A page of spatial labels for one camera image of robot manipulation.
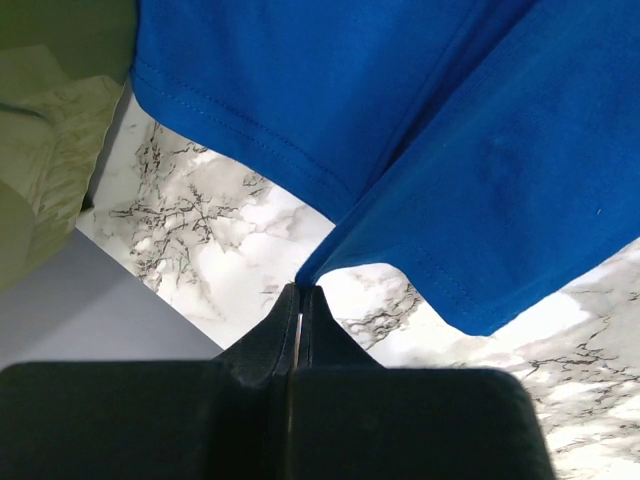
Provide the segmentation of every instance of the marble countertop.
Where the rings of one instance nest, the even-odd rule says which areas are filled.
[[[133,100],[78,228],[228,347],[333,225]],[[562,479],[640,478],[640,240],[491,337],[446,325],[388,265],[325,275],[334,316],[387,366],[491,366],[528,389]]]

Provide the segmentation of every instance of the blue fabric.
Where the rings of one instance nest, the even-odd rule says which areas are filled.
[[[489,334],[640,235],[637,0],[141,0],[158,121],[336,223],[300,270],[399,267]]]

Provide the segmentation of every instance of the gray wall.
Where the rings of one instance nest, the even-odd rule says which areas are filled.
[[[79,231],[0,293],[0,369],[28,360],[208,359],[220,347]]]

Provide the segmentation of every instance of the clip jaw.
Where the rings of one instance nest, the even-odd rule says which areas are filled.
[[[387,370],[287,285],[213,361],[0,374],[0,478],[554,478],[531,401],[496,370]]]

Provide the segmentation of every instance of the light green cloth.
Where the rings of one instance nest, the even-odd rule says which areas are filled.
[[[73,230],[134,35],[134,0],[0,7],[0,290]]]

